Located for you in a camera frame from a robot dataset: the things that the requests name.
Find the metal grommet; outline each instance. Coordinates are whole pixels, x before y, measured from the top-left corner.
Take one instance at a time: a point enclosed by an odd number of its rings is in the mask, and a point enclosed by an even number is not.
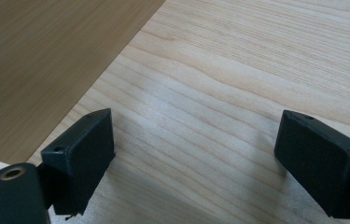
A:
[[[7,181],[7,180],[12,180],[17,178],[18,176],[23,175],[26,172],[25,168],[21,167],[21,166],[17,166],[17,167],[13,167],[9,170],[4,171],[1,175],[0,175],[0,179]]]

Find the light wood surface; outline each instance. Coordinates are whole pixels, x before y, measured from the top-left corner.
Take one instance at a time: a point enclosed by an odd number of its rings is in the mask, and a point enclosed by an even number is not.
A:
[[[26,161],[163,1],[0,1],[0,161]]]
[[[350,223],[273,157],[284,109],[350,136],[350,1],[167,0],[40,149],[106,107],[117,157],[67,223]]]

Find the wooden table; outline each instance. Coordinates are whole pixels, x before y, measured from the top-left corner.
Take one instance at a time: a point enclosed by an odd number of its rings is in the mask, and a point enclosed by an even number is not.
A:
[[[350,136],[350,1],[167,0],[40,149],[107,107],[117,157],[66,223],[350,223],[273,156],[284,109]]]

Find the darker wooden board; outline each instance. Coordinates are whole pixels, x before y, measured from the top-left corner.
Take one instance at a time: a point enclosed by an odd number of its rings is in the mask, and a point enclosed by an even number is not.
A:
[[[0,161],[26,161],[163,2],[0,1]]]

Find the black plastic bracket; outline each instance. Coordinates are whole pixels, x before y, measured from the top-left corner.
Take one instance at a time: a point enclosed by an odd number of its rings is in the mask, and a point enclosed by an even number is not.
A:
[[[49,223],[57,215],[83,214],[115,157],[111,110],[90,113],[41,152],[43,163],[0,170],[0,224]]]
[[[310,116],[285,110],[275,157],[329,217],[350,218],[350,138]]]

